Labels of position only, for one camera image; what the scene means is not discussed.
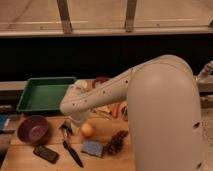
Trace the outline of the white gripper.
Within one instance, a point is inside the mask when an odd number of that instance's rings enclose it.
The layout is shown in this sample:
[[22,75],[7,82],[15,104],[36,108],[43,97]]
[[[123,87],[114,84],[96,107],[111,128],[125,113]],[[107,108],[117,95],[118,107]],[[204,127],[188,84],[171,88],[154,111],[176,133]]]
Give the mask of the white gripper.
[[77,128],[80,128],[87,121],[88,117],[89,117],[88,111],[74,113],[68,116],[72,124]]

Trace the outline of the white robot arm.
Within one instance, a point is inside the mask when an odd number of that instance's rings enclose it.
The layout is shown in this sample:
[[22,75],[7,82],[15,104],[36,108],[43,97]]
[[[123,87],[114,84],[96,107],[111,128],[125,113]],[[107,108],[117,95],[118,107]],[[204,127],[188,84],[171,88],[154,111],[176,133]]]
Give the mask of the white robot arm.
[[190,66],[163,55],[85,93],[69,86],[60,111],[77,122],[95,107],[127,102],[136,171],[201,171],[201,105]]

